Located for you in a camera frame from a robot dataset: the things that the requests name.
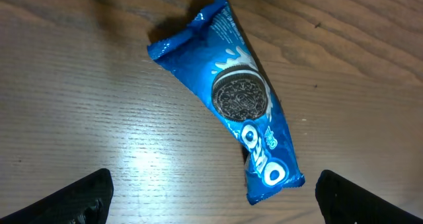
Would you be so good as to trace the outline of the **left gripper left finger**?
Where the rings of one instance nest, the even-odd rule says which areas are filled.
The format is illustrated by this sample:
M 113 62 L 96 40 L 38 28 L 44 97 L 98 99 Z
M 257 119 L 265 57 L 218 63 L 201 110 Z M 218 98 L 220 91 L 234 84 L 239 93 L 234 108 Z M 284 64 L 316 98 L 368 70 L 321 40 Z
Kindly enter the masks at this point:
M 1 218 L 1 224 L 105 224 L 113 193 L 111 173 L 101 168 Z

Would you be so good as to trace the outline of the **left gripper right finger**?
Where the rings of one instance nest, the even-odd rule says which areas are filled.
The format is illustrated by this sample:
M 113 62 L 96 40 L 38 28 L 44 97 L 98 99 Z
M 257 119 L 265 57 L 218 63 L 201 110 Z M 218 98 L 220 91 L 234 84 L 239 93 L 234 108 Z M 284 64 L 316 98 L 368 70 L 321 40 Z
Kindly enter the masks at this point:
M 331 170 L 322 171 L 315 197 L 326 224 L 422 224 L 422 219 Z

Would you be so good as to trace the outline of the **blue snack bar wrapper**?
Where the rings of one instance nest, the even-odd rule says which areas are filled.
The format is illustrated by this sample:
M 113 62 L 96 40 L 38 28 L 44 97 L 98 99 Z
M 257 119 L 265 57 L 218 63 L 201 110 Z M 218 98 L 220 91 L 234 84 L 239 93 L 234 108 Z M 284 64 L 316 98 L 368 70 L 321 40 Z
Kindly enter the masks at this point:
M 227 0 L 205 6 L 184 30 L 147 51 L 248 151 L 250 204 L 304 184 L 280 101 L 247 48 Z

